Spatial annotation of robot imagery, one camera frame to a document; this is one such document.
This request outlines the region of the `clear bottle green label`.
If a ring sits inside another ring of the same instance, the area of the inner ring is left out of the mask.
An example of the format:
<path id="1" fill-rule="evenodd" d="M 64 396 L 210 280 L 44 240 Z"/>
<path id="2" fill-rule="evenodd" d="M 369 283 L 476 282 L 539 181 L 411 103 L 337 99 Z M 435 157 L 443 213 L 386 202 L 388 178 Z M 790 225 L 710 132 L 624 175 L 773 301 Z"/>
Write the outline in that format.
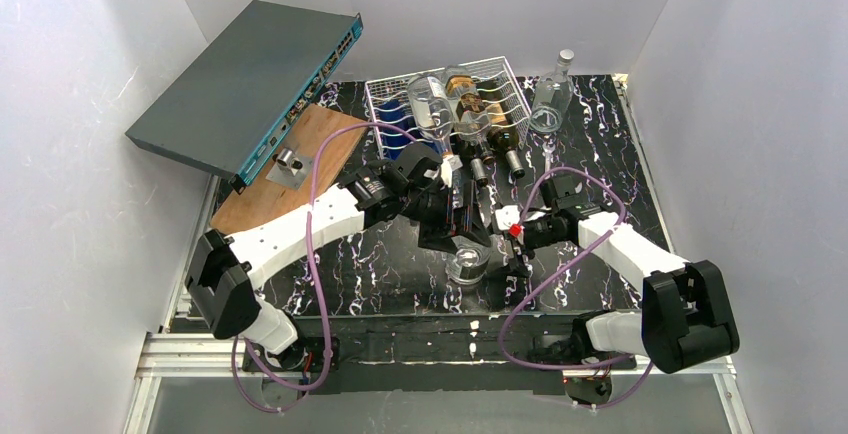
<path id="1" fill-rule="evenodd" d="M 554 69 L 539 77 L 529 118 L 534 132 L 551 134 L 562 127 L 574 94 L 574 84 L 569 77 L 574 57 L 573 50 L 561 50 Z"/>

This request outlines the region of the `dark wine bottle left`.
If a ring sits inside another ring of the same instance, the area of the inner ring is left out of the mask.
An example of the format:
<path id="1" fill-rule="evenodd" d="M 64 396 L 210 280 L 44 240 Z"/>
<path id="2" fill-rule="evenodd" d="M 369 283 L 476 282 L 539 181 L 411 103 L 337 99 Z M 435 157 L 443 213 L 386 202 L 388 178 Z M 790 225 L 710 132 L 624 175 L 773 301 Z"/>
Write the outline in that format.
<path id="1" fill-rule="evenodd" d="M 471 170 L 475 184 L 478 187 L 487 186 L 489 178 L 486 173 L 485 161 L 490 158 L 490 154 L 483 143 L 460 138 L 458 140 L 458 152 L 462 162 Z"/>

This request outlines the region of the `dark wine bottle right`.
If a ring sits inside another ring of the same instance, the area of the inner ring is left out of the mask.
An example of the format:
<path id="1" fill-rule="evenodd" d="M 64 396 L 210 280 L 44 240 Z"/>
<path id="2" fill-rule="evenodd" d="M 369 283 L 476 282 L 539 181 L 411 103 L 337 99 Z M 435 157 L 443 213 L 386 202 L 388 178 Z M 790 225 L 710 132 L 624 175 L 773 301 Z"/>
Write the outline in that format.
<path id="1" fill-rule="evenodd" d="M 501 154 L 510 170 L 511 176 L 521 179 L 525 169 L 519 156 L 520 136 L 509 114 L 503 111 L 500 103 L 488 104 L 490 127 L 485 137 L 490 147 Z"/>

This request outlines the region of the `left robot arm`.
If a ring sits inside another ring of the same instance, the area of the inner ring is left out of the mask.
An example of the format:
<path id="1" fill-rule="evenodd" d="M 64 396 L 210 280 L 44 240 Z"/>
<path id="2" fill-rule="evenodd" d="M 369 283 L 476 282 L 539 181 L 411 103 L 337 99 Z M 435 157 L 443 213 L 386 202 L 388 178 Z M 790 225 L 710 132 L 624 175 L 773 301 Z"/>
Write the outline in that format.
<path id="1" fill-rule="evenodd" d="M 418 224 L 422 249 L 456 254 L 459 239 L 489 247 L 475 184 L 466 182 L 463 204 L 454 205 L 442 169 L 432 149 L 409 144 L 396 159 L 370 161 L 314 200 L 265 224 L 232 234 L 218 229 L 202 234 L 185 286 L 211 335 L 243 337 L 280 363 L 295 346 L 325 346 L 331 336 L 302 341 L 292 316 L 261 299 L 258 289 L 325 244 L 398 216 Z"/>

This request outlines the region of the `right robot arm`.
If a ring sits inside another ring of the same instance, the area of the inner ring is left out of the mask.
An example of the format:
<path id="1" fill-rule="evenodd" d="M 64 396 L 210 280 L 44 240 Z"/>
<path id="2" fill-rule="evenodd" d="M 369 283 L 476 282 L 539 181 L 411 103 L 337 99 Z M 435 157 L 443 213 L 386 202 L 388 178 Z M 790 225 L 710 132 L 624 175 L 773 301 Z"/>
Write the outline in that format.
<path id="1" fill-rule="evenodd" d="M 656 245 L 625 221 L 622 210 L 590 201 L 574 170 L 554 168 L 532 189 L 544 206 L 503 205 L 494 210 L 493 230 L 514 257 L 507 272 L 525 272 L 536 250 L 569 242 L 577 257 L 594 255 L 641 296 L 638 312 L 599 310 L 572 321 L 564 340 L 531 350 L 524 364 L 566 369 L 607 354 L 644 356 L 664 373 L 675 373 L 736 353 L 740 336 L 724 278 L 707 260 L 686 260 Z"/>

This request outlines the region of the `metal plate with cylinder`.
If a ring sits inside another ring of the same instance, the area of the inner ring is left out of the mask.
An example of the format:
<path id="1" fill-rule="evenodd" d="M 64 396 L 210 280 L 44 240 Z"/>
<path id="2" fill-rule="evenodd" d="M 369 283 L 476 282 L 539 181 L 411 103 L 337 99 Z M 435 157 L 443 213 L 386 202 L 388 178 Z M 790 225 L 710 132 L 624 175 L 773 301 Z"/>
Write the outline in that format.
<path id="1" fill-rule="evenodd" d="M 311 174 L 314 159 L 283 147 L 271 156 L 271 168 L 266 179 L 284 188 L 299 190 Z"/>

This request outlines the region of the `clear bottle blue label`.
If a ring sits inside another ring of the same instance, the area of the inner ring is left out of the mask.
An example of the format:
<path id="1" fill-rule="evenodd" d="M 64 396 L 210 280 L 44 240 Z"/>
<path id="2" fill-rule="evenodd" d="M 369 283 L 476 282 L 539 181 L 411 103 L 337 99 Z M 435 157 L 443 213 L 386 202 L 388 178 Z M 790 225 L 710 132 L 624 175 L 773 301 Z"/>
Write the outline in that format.
<path id="1" fill-rule="evenodd" d="M 407 84 L 407 96 L 422 138 L 442 157 L 454 154 L 450 144 L 454 117 L 441 81 L 431 74 L 415 76 Z"/>

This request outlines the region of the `aluminium frame rail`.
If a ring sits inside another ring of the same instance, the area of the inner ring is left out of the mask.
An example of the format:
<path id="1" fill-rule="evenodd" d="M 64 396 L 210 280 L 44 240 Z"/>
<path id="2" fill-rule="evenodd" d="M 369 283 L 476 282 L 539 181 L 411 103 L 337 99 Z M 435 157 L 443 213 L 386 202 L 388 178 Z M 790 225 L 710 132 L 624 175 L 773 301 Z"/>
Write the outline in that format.
<path id="1" fill-rule="evenodd" d="M 554 433 L 738 431 L 724 356 L 664 373 L 644 356 L 607 354 L 566 369 L 524 364 L 599 310 L 638 312 L 641 296 L 594 255 L 565 242 L 536 250 L 528 278 L 506 275 L 509 243 L 492 231 L 474 285 L 450 281 L 451 254 L 417 246 L 398 216 L 329 242 L 272 276 L 258 296 L 292 316 L 302 341 L 280 363 L 243 337 L 192 334 L 146 343 L 148 370 L 129 433 Z"/>

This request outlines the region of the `wooden board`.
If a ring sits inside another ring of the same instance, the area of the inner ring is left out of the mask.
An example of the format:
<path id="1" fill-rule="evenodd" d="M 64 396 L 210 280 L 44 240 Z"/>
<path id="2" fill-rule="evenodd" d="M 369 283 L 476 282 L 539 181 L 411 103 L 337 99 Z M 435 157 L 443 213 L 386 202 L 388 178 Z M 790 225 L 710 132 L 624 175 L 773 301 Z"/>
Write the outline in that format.
<path id="1" fill-rule="evenodd" d="M 356 129 L 336 137 L 315 167 L 320 145 L 329 135 L 359 122 L 338 111 L 309 106 L 275 146 L 256 180 L 243 193 L 233 193 L 224 200 L 210 227 L 224 234 L 249 230 L 306 204 L 312 183 L 317 193 L 323 193 L 333 184 L 364 131 Z"/>

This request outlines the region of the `amber labelled bottle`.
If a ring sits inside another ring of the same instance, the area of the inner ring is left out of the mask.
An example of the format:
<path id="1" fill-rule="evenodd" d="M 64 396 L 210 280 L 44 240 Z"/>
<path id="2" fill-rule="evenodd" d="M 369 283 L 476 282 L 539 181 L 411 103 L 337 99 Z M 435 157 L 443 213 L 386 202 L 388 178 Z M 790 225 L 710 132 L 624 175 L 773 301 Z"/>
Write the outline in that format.
<path id="1" fill-rule="evenodd" d="M 463 66 L 450 65 L 443 72 L 443 82 L 448 100 L 455 106 L 453 140 L 460 155 L 492 165 L 495 155 L 487 141 L 491 119 L 471 73 Z"/>

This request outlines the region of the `grey network switch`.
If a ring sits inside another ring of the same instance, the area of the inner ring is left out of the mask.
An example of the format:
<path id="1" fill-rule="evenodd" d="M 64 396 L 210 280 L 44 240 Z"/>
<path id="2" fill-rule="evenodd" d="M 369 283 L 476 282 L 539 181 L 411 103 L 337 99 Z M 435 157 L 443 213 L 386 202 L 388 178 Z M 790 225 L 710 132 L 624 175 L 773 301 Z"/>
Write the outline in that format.
<path id="1" fill-rule="evenodd" d="M 362 30 L 359 14 L 253 0 L 125 135 L 242 193 Z"/>

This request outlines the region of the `small silver wrench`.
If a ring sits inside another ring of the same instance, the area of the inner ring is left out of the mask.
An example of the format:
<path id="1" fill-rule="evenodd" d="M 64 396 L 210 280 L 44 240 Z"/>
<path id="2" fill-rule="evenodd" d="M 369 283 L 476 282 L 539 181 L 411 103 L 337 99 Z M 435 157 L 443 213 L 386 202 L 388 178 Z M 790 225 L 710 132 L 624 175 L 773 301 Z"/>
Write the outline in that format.
<path id="1" fill-rule="evenodd" d="M 552 140 L 548 140 L 542 146 L 543 156 L 544 156 L 544 171 L 550 171 L 553 167 L 555 150 L 556 150 L 556 142 Z"/>

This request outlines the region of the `blue bottle left bottom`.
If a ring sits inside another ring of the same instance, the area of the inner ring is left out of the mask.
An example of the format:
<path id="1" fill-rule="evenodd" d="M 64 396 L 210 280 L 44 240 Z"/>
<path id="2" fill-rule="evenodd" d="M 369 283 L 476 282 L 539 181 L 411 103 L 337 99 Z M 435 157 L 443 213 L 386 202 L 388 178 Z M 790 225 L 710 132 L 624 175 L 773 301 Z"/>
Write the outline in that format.
<path id="1" fill-rule="evenodd" d="M 390 124 L 398 129 L 412 134 L 412 118 L 406 113 L 398 99 L 393 99 L 376 107 L 376 117 L 379 122 Z M 410 143 L 410 139 L 386 128 L 379 128 L 384 154 L 389 159 L 396 159 L 400 152 Z"/>

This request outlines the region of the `dark wine bottle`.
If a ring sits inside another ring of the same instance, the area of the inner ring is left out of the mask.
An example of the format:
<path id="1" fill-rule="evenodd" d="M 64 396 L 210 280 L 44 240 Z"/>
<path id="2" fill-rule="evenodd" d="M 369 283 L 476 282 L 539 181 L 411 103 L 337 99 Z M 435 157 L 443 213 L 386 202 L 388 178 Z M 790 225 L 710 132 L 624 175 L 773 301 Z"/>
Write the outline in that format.
<path id="1" fill-rule="evenodd" d="M 509 114 L 503 111 L 500 103 L 488 104 L 490 127 L 485 137 L 490 147 L 501 154 L 510 170 L 511 176 L 521 179 L 525 169 L 519 156 L 520 136 Z"/>
<path id="2" fill-rule="evenodd" d="M 490 158 L 490 154 L 483 143 L 460 138 L 458 140 L 458 152 L 462 162 L 471 170 L 475 184 L 478 187 L 487 186 L 489 178 L 486 173 L 485 161 Z"/>

